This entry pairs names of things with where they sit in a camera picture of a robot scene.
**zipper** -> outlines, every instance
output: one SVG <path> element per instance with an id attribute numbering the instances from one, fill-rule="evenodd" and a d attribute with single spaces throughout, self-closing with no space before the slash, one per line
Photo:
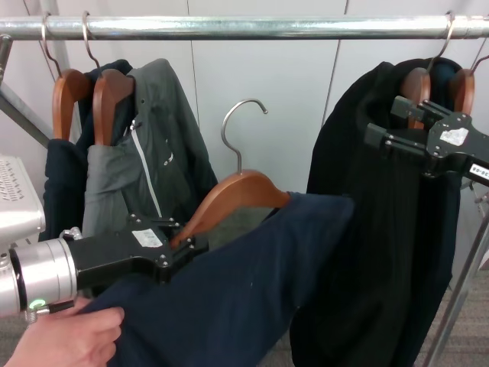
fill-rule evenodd
<path id="1" fill-rule="evenodd" d="M 160 204 L 158 204 L 156 194 L 154 193 L 153 184 L 151 183 L 151 179 L 150 179 L 150 171 L 147 169 L 146 157 L 144 156 L 143 148 L 139 143 L 139 138 L 138 138 L 138 134 L 136 133 L 134 121 L 131 124 L 130 130 L 131 130 L 132 140 L 134 140 L 134 144 L 136 145 L 136 149 L 138 150 L 139 157 L 141 157 L 141 162 L 143 163 L 144 173 L 146 174 L 147 187 L 150 189 L 150 194 L 151 194 L 151 198 L 153 199 L 154 207 L 158 212 L 158 216 L 161 218 Z"/>

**human hand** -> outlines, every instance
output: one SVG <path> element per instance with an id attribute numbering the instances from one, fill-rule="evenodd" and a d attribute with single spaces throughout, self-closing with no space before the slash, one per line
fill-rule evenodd
<path id="1" fill-rule="evenodd" d="M 76 315 L 88 303 L 78 298 L 72 309 L 39 317 L 5 367 L 105 367 L 115 354 L 124 311 L 117 307 Z"/>

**finger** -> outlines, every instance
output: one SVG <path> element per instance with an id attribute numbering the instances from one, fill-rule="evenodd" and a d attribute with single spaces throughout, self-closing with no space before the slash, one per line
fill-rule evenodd
<path id="1" fill-rule="evenodd" d="M 74 307 L 71 307 L 71 308 L 69 308 L 67 310 L 63 310 L 63 311 L 60 311 L 60 312 L 53 313 L 53 315 L 57 319 L 63 318 L 63 317 L 68 317 L 68 316 L 72 316 L 72 315 L 76 315 L 78 312 L 80 312 L 80 310 L 82 310 L 90 302 L 92 302 L 92 301 L 89 300 L 89 299 L 87 299 L 87 298 L 78 297 L 76 299 L 76 302 L 75 302 L 75 306 Z"/>
<path id="2" fill-rule="evenodd" d="M 92 333 L 100 333 L 120 326 L 123 319 L 124 310 L 120 307 L 115 307 L 93 313 L 77 315 L 73 318 L 73 322 L 83 330 Z"/>
<path id="3" fill-rule="evenodd" d="M 108 344 L 107 346 L 104 346 L 103 348 L 100 349 L 99 351 L 99 363 L 107 363 L 112 359 L 113 356 L 115 356 L 115 344 L 111 343 Z"/>
<path id="4" fill-rule="evenodd" d="M 99 346 L 105 346 L 106 344 L 111 344 L 121 336 L 122 331 L 120 327 L 116 327 L 114 329 L 110 329 L 99 333 L 96 337 L 97 344 Z"/>

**green light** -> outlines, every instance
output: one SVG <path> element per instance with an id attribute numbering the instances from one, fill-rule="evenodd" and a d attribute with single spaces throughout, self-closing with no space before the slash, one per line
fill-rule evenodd
<path id="1" fill-rule="evenodd" d="M 46 301 L 45 300 L 33 300 L 31 302 L 31 304 L 29 305 L 29 308 L 31 310 L 33 310 L 36 307 L 42 307 L 42 306 L 45 306 L 45 305 L 46 305 Z"/>

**clothing rack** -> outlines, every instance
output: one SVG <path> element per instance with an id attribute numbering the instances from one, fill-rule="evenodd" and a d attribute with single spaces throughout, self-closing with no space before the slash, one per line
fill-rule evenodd
<path id="1" fill-rule="evenodd" d="M 12 41 L 41 40 L 42 17 L 0 18 L 0 82 Z M 48 40 L 82 40 L 82 17 L 50 16 Z M 451 39 L 489 37 L 489 17 L 458 15 Z M 442 39 L 449 32 L 444 16 L 417 17 L 95 17 L 87 28 L 92 40 L 379 40 Z M 43 146 L 52 137 L 44 124 L 5 84 L 0 86 L 0 109 Z M 489 247 L 489 216 L 479 233 L 454 289 L 452 299 L 430 348 L 425 367 L 439 361 Z"/>
<path id="2" fill-rule="evenodd" d="M 417 17 L 93 17 L 96 40 L 367 40 L 446 38 L 449 19 Z M 0 18 L 0 34 L 41 39 L 42 17 Z M 82 40 L 82 17 L 47 19 L 47 39 Z M 489 37 L 489 17 L 455 17 L 452 39 Z"/>

